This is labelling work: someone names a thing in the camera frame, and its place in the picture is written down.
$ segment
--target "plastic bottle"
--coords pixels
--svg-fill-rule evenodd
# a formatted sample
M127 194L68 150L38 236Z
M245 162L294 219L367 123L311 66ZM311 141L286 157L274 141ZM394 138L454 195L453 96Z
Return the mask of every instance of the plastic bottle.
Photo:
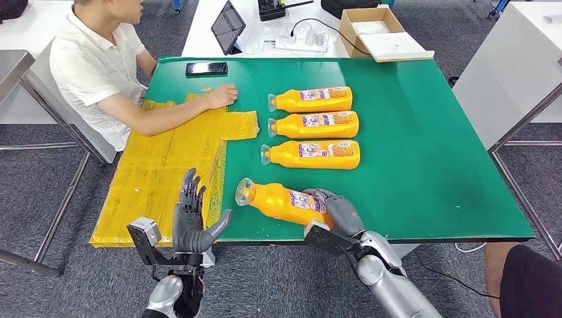
M318 111L348 111L353 96L347 86L326 87L297 91L288 90L281 95L269 94L269 111L282 109L289 113L311 113Z
M322 202L312 195L286 189L281 184L261 185L244 178L238 184L235 199L239 206L251 205L274 219L302 225L317 220L329 227L333 225Z
M262 145L263 164L287 168L355 169L361 153L353 140L288 141L279 146Z
M267 120L269 137L277 134L299 138L351 138L359 131L359 118L354 111L320 114L292 114L283 119Z

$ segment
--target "tablet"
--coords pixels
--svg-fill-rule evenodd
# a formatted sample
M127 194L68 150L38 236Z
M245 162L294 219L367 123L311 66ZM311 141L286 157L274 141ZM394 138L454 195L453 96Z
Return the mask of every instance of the tablet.
M240 17L240 14L234 9L232 3L227 1L221 13L211 26L211 30L215 35L223 53L225 55L232 54L234 45L238 36L246 28L246 23Z

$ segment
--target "floor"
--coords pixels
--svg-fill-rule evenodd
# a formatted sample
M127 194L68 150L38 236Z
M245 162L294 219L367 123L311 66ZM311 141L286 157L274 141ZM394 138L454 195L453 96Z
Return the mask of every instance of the floor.
M195 0L175 16L169 0L148 0L137 32L156 56L181 54ZM448 78L459 75L492 28L490 5L471 0L397 0L394 12ZM520 138L562 140L560 125L533 125ZM50 125L0 125L0 144L68 138ZM33 257L81 158L78 149L0 153L0 246ZM560 148L506 148L502 155L557 241L562 240ZM46 263L64 266L52 279L0 264L3 317L139 317L155 283L132 248L95 249L88 243L115 164L92 161L69 206ZM528 243L552 257L539 238ZM427 266L484 290L481 251L461 254L452 244L416 250ZM207 271L203 317L384 317L345 259L310 246L225 246ZM487 299L404 258L409 277L444 317L486 317Z

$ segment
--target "white shirt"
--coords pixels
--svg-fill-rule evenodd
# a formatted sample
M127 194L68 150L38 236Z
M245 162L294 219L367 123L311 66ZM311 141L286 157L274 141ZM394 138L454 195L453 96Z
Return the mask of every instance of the white shirt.
M53 40L50 68L62 97L116 151L122 151L131 129L97 103L123 94L138 103L146 87L137 79L137 55L144 45L128 23L113 32L117 46L93 32L73 12Z

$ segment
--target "black bag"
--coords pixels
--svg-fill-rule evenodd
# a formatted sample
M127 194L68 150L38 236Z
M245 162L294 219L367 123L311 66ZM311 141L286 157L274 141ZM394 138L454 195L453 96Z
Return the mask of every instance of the black bag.
M0 0L0 23L2 20L21 17L27 3L27 0Z
M322 9L328 11L334 17L341 19L341 13L345 9L376 8L380 0L321 0Z

